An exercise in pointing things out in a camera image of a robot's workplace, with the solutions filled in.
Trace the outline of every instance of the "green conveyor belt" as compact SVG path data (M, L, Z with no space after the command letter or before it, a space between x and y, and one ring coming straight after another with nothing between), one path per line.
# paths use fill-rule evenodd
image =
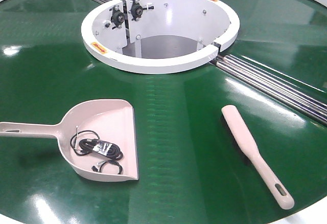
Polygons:
M311 0L222 0L239 15L225 54L279 71L327 102L327 9ZM74 173L56 140L0 137L0 213L44 223L262 224L327 195L327 127L211 64L169 75L111 68L85 49L90 0L0 3L0 121L56 124L90 99L125 99L135 112L139 181L99 183ZM6 54L9 47L17 51ZM220 121L234 104L260 152L295 199L282 210Z

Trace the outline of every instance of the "pink brush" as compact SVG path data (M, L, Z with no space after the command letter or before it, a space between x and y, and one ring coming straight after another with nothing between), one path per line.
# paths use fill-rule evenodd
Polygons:
M233 105L227 105L221 111L238 146L253 163L279 206L285 210L293 208L294 199L261 157L256 142L237 108Z

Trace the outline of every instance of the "black cord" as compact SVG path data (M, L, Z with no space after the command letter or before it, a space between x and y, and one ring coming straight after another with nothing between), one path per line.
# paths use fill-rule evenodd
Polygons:
M118 145L114 143L109 143L106 141L101 141L98 139L82 139L79 143L79 146L82 148L82 151L91 153L93 151L110 158L112 160L120 160L123 158L123 153L121 152ZM94 150L94 148L99 145L99 147L110 147L108 150L104 148L103 150L99 149L99 151Z
M77 135L79 135L81 133L86 133L86 132L93 133L97 137L97 139L82 139L82 140L80 140L78 145L81 147L81 150L79 150L76 148ZM96 166L92 166L92 170L94 172L102 173L103 167L107 163L110 163L110 164L118 166L119 167L118 174L122 174L123 167L117 162L117 160L122 159L124 155L121 152L119 146L114 143L109 143L109 142L100 140L100 136L95 131L88 129L88 130L83 130L83 131L80 131L80 132L74 134L70 140L70 145L71 145L71 148L74 150L75 154L78 156L85 156L92 152L97 152L107 158L110 158L110 160L104 161L101 164L99 169L97 169Z
M92 166L92 170L93 170L94 172L102 173L103 166L105 166L107 163L110 163L110 164L113 164L113 165L118 166L118 167L119 167L119 172L118 172L118 174L122 174L122 172L123 172L123 167L122 167L122 166L121 166L121 165L120 165L116 160L107 160L107 161L104 161L104 162L101 164L101 166L100 166L99 169L97 169L96 166Z
M74 150L75 154L78 155L78 156L85 156L85 155L88 155L90 154L92 151L84 151L84 150L78 150L75 148L76 146L76 140L77 140L77 135L79 135L80 133L86 133L86 132L91 132L93 133L97 138L98 140L100 139L100 136L93 130L82 130L76 134L74 134L71 138L71 141L70 141L70 144L71 144L71 148Z

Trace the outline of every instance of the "bolt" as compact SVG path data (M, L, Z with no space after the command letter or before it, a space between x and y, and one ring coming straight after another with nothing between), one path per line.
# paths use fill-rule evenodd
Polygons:
M142 15L142 13L143 13L142 8L138 8L138 9L136 10L136 12L135 12L135 14L138 15L138 16Z
M118 16L117 19L118 19L118 22L120 22L120 23L124 22L124 20L125 20L124 16L122 16L122 15Z

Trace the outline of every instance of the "dustpan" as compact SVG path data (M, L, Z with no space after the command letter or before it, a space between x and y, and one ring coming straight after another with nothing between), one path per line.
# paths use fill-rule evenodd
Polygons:
M124 156L119 160L122 174L114 165L94 172L92 166L108 158L91 153L78 156L69 141L76 131L93 130L101 140L117 144ZM55 138L65 160L80 176L101 182L122 182L138 179L134 112L130 103L119 99L89 100L71 108L61 122L55 125L0 122L2 137ZM78 140L94 139L88 133L78 135Z

